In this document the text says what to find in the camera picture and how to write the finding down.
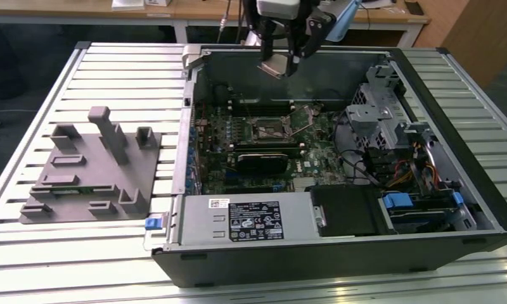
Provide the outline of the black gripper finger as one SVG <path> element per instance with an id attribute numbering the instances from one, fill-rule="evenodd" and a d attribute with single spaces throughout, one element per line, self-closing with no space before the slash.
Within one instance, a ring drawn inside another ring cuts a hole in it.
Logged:
<path id="1" fill-rule="evenodd" d="M 274 55 L 274 32 L 276 29 L 276 24 L 270 17 L 260 17 L 258 35 L 262 41 L 262 62 L 271 59 Z"/>
<path id="2" fill-rule="evenodd" d="M 284 26 L 288 42 L 288 54 L 284 75 L 291 77 L 296 72 L 300 60 L 315 54 L 336 22 L 332 13 L 319 9 L 302 13 Z"/>

